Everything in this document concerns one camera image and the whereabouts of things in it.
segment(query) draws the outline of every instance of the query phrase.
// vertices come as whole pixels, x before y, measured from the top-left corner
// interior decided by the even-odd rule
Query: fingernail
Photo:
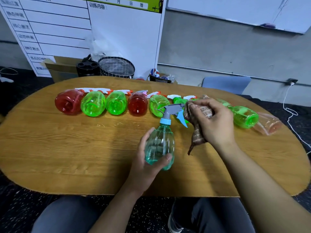
[[[166,158],[167,158],[167,160],[171,160],[171,159],[172,159],[172,154],[167,153],[167,154],[166,154]]]

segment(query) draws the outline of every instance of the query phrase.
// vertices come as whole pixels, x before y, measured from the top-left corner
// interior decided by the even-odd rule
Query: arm
[[[226,165],[255,228],[265,233],[310,232],[311,214],[236,144],[232,112],[211,98],[194,103],[215,111],[208,119],[196,106],[191,107],[204,137]]]
[[[163,156],[152,166],[145,162],[145,145],[153,130],[142,137],[126,182],[88,233],[125,232],[137,199],[149,188],[158,172],[169,164],[171,154]]]

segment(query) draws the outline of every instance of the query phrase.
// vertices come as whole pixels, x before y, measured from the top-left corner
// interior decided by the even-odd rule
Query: wooden tabletop
[[[149,111],[134,117],[126,111],[99,117],[59,112],[54,99],[72,88],[110,88],[161,91],[164,95],[206,94],[257,112],[260,106],[229,92],[201,87],[93,76],[59,82],[16,105],[0,125],[0,168],[16,184],[50,194],[115,194],[125,181],[141,136],[159,126]],[[185,128],[172,117],[175,162],[161,171],[146,195],[238,196],[222,160],[210,144],[187,151],[193,126]],[[310,180],[310,163],[300,142],[286,127],[272,136],[235,127],[244,152],[265,169],[288,193],[303,191]]]

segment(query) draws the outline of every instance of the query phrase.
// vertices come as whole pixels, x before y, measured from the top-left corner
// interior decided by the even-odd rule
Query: gray wall
[[[16,42],[2,15],[0,29],[0,40]],[[294,35],[167,10],[159,63],[280,80],[296,78],[311,84],[310,42],[310,31]],[[31,69],[18,45],[3,42],[0,66]],[[204,77],[219,75],[168,66],[158,66],[158,70],[176,75],[179,84],[193,86],[200,86]],[[282,102],[286,89],[282,83],[253,79],[244,94]],[[311,87],[293,86],[286,102],[311,106]]]

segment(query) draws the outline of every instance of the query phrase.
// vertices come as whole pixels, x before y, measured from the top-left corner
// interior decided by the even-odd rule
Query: brown cloth
[[[207,95],[203,95],[200,99],[206,99],[206,98],[209,98],[209,97]],[[199,124],[199,121],[195,118],[192,111],[190,110],[190,105],[195,105],[195,106],[199,107],[201,109],[202,113],[208,118],[213,116],[213,110],[210,107],[196,105],[193,103],[192,100],[189,100],[186,102],[185,108],[184,108],[184,118],[186,120],[188,120],[189,123],[191,123],[194,127],[194,131],[192,134],[192,140],[191,140],[191,146],[189,148],[188,155],[190,155],[190,152],[192,151],[193,147],[195,147],[196,145],[204,144],[205,142],[207,142],[207,140],[205,140],[205,138],[204,138],[202,128]]]

